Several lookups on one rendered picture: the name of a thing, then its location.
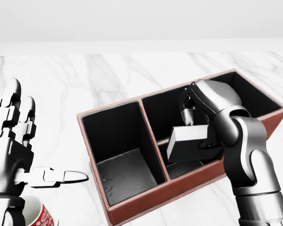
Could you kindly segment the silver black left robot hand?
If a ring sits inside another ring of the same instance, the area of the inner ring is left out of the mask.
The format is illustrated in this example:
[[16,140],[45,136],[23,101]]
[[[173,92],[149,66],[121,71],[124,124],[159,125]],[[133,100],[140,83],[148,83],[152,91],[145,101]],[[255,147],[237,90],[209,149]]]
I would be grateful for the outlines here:
[[36,132],[34,120],[34,99],[30,96],[21,99],[21,85],[12,78],[0,99],[0,195],[19,196],[24,186],[59,187],[89,179],[82,172],[31,167],[34,153],[30,140]]

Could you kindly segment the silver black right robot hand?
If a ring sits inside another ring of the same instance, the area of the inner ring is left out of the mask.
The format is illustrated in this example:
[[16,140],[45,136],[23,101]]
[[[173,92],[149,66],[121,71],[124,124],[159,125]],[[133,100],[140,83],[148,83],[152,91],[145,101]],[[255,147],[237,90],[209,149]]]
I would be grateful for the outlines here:
[[227,158],[240,160],[243,134],[238,119],[250,114],[231,86],[198,80],[182,92],[178,103],[186,126],[208,125],[208,138],[199,144],[202,159],[214,157],[223,148]]

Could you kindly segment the dark book with white pages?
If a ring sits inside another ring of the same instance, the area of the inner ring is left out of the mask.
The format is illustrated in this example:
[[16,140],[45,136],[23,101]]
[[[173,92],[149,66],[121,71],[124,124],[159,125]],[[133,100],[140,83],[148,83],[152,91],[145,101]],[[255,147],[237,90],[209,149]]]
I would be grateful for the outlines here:
[[194,161],[204,157],[199,144],[208,138],[208,125],[173,127],[166,149],[168,162]]

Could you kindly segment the red-brown desk caddy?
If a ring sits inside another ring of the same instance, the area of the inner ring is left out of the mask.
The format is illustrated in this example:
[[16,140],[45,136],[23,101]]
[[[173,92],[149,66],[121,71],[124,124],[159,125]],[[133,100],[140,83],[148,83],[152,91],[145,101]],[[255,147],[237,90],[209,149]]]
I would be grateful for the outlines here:
[[[266,139],[283,119],[283,104],[236,70],[199,80],[231,86],[250,117],[264,125]],[[193,82],[77,115],[109,226],[122,225],[227,176],[223,148],[210,159],[168,162],[172,129],[185,126],[178,99]]]

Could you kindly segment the red patterned mug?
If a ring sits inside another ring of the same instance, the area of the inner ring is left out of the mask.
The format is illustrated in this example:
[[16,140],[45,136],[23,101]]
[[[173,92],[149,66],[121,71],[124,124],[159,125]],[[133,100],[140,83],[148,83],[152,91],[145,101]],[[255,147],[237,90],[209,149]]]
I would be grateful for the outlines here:
[[59,226],[59,221],[51,216],[39,197],[26,195],[22,198],[25,201],[22,212],[25,226]]

